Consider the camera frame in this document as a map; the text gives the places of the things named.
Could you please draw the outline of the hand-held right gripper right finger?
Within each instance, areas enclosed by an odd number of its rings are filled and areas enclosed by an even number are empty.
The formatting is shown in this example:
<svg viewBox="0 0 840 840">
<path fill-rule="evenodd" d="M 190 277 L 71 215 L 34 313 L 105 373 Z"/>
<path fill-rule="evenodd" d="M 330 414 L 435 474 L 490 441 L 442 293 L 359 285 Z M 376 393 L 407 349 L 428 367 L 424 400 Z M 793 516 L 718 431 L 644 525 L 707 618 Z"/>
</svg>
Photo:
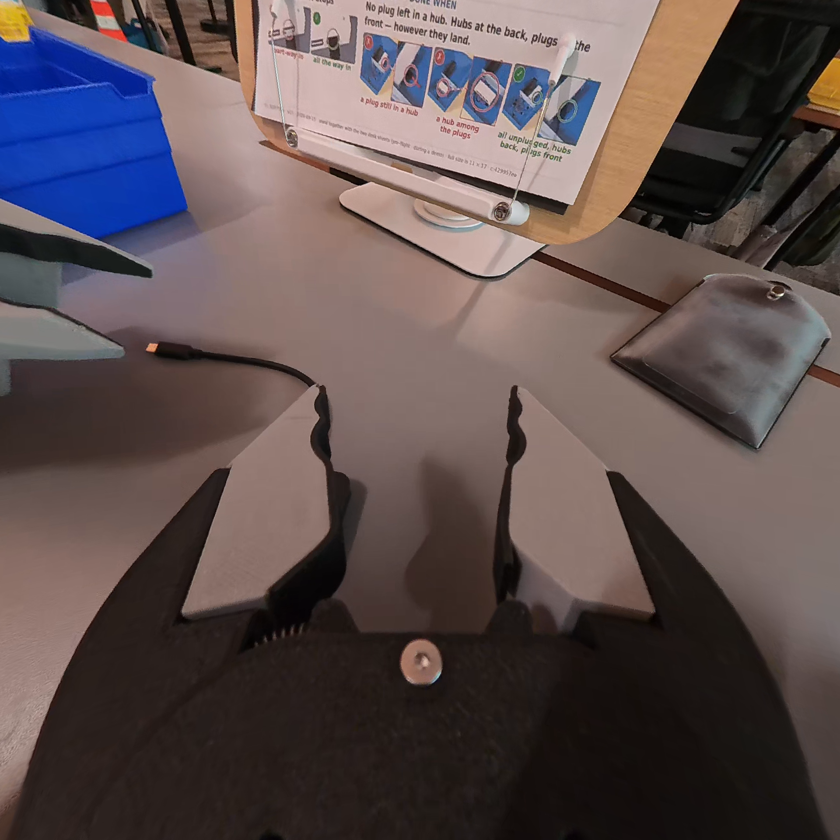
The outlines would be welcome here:
<svg viewBox="0 0 840 840">
<path fill-rule="evenodd" d="M 646 621 L 655 607 L 607 468 L 530 392 L 511 388 L 493 580 L 536 632 L 571 632 L 586 612 Z"/>
</svg>

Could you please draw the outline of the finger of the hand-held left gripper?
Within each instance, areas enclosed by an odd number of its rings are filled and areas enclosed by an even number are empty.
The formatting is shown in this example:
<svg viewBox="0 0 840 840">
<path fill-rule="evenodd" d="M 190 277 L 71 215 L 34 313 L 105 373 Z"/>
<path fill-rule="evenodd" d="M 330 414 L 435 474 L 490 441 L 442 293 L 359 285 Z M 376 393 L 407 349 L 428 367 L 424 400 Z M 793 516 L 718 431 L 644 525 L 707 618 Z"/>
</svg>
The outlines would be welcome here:
<svg viewBox="0 0 840 840">
<path fill-rule="evenodd" d="M 70 227 L 1 201 L 1 298 L 57 308 L 62 267 L 151 278 L 143 259 Z"/>
<path fill-rule="evenodd" d="M 119 359 L 123 346 L 53 308 L 1 300 L 1 396 L 12 390 L 13 361 Z"/>
</svg>

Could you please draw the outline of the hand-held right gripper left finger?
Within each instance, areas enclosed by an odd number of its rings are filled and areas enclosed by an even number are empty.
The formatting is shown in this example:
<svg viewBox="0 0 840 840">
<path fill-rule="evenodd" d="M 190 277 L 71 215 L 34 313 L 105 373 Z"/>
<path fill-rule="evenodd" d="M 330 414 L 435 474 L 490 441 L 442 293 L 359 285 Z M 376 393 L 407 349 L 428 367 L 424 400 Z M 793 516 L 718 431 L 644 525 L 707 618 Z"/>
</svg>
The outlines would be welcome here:
<svg viewBox="0 0 840 840">
<path fill-rule="evenodd" d="M 313 385 L 234 458 L 185 619 L 256 609 L 288 629 L 338 590 L 351 483 L 333 467 L 330 429 L 327 390 Z"/>
</svg>

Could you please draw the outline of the thin black cable copper plug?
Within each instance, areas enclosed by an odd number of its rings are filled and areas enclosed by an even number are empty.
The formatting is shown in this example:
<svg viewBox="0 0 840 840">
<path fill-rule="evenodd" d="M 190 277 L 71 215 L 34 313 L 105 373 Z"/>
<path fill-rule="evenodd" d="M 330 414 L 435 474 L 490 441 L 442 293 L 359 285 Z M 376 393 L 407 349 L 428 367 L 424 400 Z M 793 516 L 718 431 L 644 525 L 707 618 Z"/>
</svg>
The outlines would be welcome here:
<svg viewBox="0 0 840 840">
<path fill-rule="evenodd" d="M 315 387 L 323 391 L 323 386 L 315 382 L 308 374 L 303 373 L 297 368 L 276 362 L 273 360 L 264 360 L 256 357 L 238 355 L 233 353 L 219 353 L 207 350 L 201 350 L 192 345 L 185 343 L 174 342 L 152 342 L 148 343 L 145 351 L 153 356 L 168 361 L 179 362 L 214 362 L 221 364 L 235 364 L 239 366 L 248 366 L 251 368 L 259 368 L 268 371 L 274 371 L 283 375 L 289 376 L 304 384 L 307 388 Z"/>
</svg>

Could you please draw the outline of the blue storage bin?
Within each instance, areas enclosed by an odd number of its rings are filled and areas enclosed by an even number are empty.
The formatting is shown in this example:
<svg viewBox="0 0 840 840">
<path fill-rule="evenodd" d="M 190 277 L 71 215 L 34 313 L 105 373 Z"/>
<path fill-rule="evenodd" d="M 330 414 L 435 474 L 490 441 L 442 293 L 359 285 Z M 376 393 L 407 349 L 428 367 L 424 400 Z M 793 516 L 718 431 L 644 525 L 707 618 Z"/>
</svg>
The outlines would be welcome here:
<svg viewBox="0 0 840 840">
<path fill-rule="evenodd" d="M 1 44 L 1 197 L 93 238 L 187 209 L 154 78 L 41 28 Z"/>
</svg>

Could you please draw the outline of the yellow printed box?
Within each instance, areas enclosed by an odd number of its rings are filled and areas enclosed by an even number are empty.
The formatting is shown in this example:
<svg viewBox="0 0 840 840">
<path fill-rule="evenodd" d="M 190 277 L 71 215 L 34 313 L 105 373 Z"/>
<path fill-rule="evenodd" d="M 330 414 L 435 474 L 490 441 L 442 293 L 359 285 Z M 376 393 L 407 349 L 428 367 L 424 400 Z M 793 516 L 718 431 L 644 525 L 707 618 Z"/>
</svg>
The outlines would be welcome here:
<svg viewBox="0 0 840 840">
<path fill-rule="evenodd" d="M 8 44 L 28 43 L 31 40 L 32 18 L 22 1 L 1 1 L 1 39 Z"/>
</svg>

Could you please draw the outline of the white stand base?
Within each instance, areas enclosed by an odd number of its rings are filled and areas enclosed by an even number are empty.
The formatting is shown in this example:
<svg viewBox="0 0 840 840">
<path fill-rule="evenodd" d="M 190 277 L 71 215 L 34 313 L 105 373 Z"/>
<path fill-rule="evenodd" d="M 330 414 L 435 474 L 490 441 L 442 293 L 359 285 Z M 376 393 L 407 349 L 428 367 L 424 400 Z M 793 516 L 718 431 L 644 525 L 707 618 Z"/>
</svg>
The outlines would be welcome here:
<svg viewBox="0 0 840 840">
<path fill-rule="evenodd" d="M 545 249 L 544 244 L 384 185 L 353 186 L 341 193 L 339 202 L 352 214 L 479 279 L 506 277 Z"/>
</svg>

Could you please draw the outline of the wooden stand board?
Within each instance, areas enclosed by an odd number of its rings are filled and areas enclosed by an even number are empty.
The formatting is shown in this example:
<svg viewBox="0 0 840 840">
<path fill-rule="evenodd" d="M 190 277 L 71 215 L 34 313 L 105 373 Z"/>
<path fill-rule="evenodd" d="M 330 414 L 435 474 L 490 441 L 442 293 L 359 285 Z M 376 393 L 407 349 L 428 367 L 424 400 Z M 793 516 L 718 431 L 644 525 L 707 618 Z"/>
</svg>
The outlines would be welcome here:
<svg viewBox="0 0 840 840">
<path fill-rule="evenodd" d="M 420 166 L 386 158 L 368 166 L 361 150 L 352 147 L 341 160 L 326 160 L 291 148 L 281 122 L 256 115 L 256 16 L 254 2 L 229 4 L 234 20 L 241 88 L 251 117 L 265 137 L 263 144 L 294 161 L 317 169 L 333 169 L 377 185 L 376 196 L 407 196 L 466 215 L 511 235 L 521 235 L 540 246 L 567 245 L 591 237 L 614 221 L 635 196 L 666 135 L 685 104 L 723 29 L 739 5 L 737 1 L 660 2 L 632 71 L 606 128 L 581 191 L 563 214 L 534 208 L 522 225 L 501 222 L 493 214 L 468 209 L 463 197 L 466 184 L 454 182 L 459 197 L 433 195 L 438 188 L 418 174 Z"/>
</svg>

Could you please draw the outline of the black chair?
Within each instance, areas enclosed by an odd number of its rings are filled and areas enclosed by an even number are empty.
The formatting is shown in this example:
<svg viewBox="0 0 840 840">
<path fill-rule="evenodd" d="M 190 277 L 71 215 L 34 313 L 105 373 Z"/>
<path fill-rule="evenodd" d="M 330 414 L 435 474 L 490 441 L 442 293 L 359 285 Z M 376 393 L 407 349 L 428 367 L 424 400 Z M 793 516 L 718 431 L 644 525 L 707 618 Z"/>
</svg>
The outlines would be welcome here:
<svg viewBox="0 0 840 840">
<path fill-rule="evenodd" d="M 839 47 L 838 1 L 741 1 L 626 210 L 682 238 L 760 185 Z"/>
</svg>

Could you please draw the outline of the yellow bin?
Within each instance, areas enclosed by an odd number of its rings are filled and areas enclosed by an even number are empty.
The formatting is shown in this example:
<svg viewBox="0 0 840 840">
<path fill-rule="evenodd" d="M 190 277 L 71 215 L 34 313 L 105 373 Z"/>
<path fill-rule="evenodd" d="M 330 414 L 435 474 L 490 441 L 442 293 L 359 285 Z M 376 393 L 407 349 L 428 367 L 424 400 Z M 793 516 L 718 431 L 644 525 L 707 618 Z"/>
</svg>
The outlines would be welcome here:
<svg viewBox="0 0 840 840">
<path fill-rule="evenodd" d="M 839 56 L 834 57 L 808 92 L 810 106 L 825 112 L 839 113 Z"/>
</svg>

